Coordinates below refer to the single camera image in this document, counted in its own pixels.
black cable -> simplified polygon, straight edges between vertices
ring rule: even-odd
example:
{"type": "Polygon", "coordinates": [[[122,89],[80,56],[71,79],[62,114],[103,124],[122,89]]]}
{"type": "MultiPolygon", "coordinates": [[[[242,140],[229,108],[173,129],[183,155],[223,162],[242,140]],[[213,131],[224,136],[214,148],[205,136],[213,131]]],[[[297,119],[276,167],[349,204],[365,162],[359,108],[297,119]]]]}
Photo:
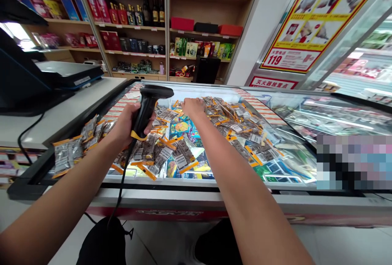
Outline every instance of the black cable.
{"type": "Polygon", "coordinates": [[[373,193],[373,194],[375,194],[376,196],[379,196],[380,198],[383,198],[384,200],[388,200],[388,201],[392,202],[392,200],[384,198],[383,196],[380,196],[379,194],[376,194],[376,193],[373,193]]]}
{"type": "Polygon", "coordinates": [[[84,215],[86,215],[91,220],[92,223],[97,224],[97,222],[94,221],[94,219],[87,212],[84,212],[84,215]]]}
{"type": "Polygon", "coordinates": [[[122,175],[122,178],[121,178],[120,191],[118,193],[117,204],[116,204],[112,214],[110,215],[109,221],[107,222],[107,229],[109,229],[110,221],[112,220],[114,214],[116,213],[118,206],[120,206],[121,194],[123,193],[123,185],[124,185],[124,180],[125,180],[125,171],[127,170],[129,157],[131,156],[132,150],[135,147],[136,141],[137,141],[136,139],[133,139],[132,142],[128,146],[128,154],[127,154],[127,157],[125,159],[125,166],[124,166],[124,171],[122,173],[123,175],[122,175]]]}
{"type": "Polygon", "coordinates": [[[29,157],[29,155],[27,154],[25,148],[22,146],[22,136],[23,136],[26,132],[28,132],[31,128],[33,128],[34,126],[36,126],[36,125],[42,120],[42,118],[44,117],[44,114],[45,114],[45,112],[43,112],[43,113],[41,114],[41,117],[38,118],[38,120],[37,120],[36,122],[34,122],[30,127],[28,127],[25,131],[23,131],[23,132],[19,135],[19,137],[18,137],[18,146],[19,146],[20,150],[22,151],[23,155],[26,157],[27,161],[30,163],[30,165],[33,164],[33,161],[30,159],[30,157],[29,157]]]}

leg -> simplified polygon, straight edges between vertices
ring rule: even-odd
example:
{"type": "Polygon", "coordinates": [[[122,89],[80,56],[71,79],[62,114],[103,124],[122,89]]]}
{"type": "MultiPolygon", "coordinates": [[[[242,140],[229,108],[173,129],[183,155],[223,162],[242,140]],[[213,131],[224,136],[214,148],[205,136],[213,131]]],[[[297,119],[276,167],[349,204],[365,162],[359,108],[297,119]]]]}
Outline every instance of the leg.
{"type": "Polygon", "coordinates": [[[109,217],[101,219],[86,236],[79,252],[76,265],[126,265],[125,235],[118,218],[107,222],[109,217]]]}
{"type": "Polygon", "coordinates": [[[230,219],[221,220],[209,232],[199,237],[195,258],[206,265],[242,265],[230,219]]]}

white counter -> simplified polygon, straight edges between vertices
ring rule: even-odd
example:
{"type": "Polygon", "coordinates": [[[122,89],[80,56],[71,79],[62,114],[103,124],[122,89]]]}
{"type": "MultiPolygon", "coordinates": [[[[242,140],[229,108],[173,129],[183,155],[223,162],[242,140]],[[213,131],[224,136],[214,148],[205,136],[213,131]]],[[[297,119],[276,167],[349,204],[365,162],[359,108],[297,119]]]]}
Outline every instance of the white counter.
{"type": "MultiPolygon", "coordinates": [[[[126,78],[102,77],[92,86],[80,89],[74,96],[48,110],[43,119],[24,135],[22,145],[25,148],[47,149],[48,140],[53,135],[126,81],[126,78]]],[[[0,146],[18,147],[18,136],[39,117],[0,116],[0,146]]]]}

white wall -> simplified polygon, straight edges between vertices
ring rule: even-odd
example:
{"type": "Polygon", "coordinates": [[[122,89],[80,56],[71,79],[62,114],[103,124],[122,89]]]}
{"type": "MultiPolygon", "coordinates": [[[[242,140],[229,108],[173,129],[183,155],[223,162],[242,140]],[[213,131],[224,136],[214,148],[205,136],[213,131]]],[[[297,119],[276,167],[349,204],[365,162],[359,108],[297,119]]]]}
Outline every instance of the white wall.
{"type": "Polygon", "coordinates": [[[278,26],[289,0],[254,0],[231,64],[228,85],[245,85],[260,53],[278,26]]]}

barcode scanner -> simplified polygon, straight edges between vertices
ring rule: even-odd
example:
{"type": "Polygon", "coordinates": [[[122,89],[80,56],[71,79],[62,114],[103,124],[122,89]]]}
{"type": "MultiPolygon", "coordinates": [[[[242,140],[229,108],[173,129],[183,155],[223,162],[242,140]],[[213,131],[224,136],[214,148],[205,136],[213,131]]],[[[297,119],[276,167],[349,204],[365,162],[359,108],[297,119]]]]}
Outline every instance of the barcode scanner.
{"type": "Polygon", "coordinates": [[[131,136],[137,140],[146,140],[147,135],[144,134],[151,115],[155,110],[156,102],[159,99],[171,98],[174,92],[171,88],[162,87],[159,85],[144,85],[140,88],[142,99],[140,101],[141,107],[138,113],[134,116],[132,121],[131,136]]]}

